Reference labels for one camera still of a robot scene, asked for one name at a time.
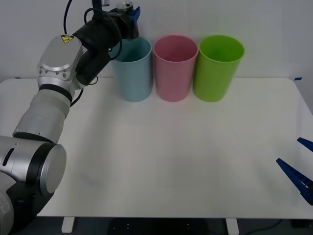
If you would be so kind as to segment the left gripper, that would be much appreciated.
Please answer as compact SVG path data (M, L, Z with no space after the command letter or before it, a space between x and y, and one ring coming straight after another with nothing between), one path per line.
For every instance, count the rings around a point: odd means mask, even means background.
M118 13L117 8L110 10L110 12ZM122 39L136 39L139 37L138 18L140 16L141 9L138 6L133 6L128 9L127 13L118 13L119 28L121 31Z

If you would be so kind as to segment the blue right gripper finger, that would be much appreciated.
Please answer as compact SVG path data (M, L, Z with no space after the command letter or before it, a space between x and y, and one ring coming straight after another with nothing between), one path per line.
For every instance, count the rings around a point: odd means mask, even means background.
M282 159L278 158L276 160L278 165L291 180L291 182L296 186L301 196L310 204L313 204L313 181L291 167Z
M304 138L298 138L297 141L313 152L313 142Z

